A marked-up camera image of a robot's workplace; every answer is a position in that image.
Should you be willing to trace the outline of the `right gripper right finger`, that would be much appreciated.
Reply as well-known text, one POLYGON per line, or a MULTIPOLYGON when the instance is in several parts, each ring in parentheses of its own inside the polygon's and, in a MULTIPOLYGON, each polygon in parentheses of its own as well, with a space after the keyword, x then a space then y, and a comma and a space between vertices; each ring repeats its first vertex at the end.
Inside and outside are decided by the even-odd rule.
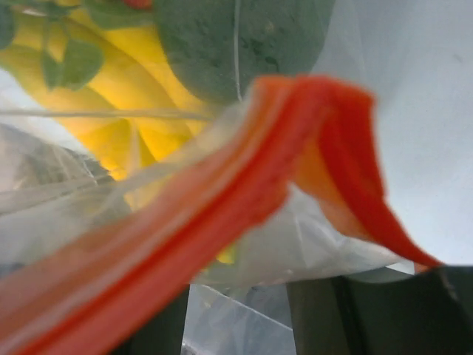
POLYGON ((286 286, 298 354, 471 354, 472 267, 286 286))

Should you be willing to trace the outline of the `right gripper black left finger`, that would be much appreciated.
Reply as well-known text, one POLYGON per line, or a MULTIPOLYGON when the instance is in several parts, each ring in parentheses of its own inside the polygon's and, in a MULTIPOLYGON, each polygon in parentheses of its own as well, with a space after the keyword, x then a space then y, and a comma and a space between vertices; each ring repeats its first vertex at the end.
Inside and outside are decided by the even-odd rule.
POLYGON ((188 307, 189 288, 186 288, 165 309, 121 344, 126 355, 179 355, 188 307))

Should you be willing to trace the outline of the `clear zip top bag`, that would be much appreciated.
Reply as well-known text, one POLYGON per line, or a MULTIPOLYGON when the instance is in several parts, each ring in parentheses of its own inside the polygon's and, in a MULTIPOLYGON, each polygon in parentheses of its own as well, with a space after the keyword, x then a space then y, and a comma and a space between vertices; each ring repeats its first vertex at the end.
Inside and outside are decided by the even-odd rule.
POLYGON ((311 71, 259 75, 219 104, 211 145, 148 204, 1 272, 3 354, 106 354, 195 281, 284 282, 398 257, 439 265, 388 205, 355 4, 333 3, 311 71))

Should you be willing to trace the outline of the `yellow fake bananas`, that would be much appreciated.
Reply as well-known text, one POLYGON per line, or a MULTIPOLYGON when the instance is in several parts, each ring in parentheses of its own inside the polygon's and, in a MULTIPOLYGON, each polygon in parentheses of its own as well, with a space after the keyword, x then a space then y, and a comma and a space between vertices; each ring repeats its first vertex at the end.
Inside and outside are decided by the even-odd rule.
POLYGON ((148 204, 186 155, 201 153, 221 106, 172 72, 152 22, 109 38, 156 81, 112 96, 48 90, 1 68, 1 272, 33 264, 148 204))

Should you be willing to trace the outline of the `green fake pepper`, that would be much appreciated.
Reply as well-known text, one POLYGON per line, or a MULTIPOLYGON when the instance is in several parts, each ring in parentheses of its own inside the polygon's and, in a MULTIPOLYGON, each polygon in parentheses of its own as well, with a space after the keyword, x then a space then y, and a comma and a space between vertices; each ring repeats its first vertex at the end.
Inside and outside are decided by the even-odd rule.
POLYGON ((333 1, 153 3, 172 72, 203 101, 227 104, 259 75, 309 72, 324 46, 333 1))

